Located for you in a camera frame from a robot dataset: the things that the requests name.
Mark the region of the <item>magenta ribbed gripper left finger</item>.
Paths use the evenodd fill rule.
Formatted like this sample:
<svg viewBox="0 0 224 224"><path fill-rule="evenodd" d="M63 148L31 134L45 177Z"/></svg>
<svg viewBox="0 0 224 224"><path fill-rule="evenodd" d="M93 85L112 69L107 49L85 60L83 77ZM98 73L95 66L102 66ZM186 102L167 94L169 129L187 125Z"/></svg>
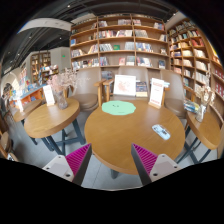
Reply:
<svg viewBox="0 0 224 224"><path fill-rule="evenodd" d="M56 156L43 167L43 170L80 186L83 182L91 155L92 147L90 144L87 144L67 156Z"/></svg>

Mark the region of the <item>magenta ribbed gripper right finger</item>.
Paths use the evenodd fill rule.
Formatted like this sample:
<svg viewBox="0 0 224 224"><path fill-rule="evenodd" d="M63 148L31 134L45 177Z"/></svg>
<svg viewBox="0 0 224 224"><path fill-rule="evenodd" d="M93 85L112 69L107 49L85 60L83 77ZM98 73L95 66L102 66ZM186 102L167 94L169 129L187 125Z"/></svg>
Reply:
<svg viewBox="0 0 224 224"><path fill-rule="evenodd" d="M131 145L131 155L143 186L181 169L181 167L166 154L157 155L137 144Z"/></svg>

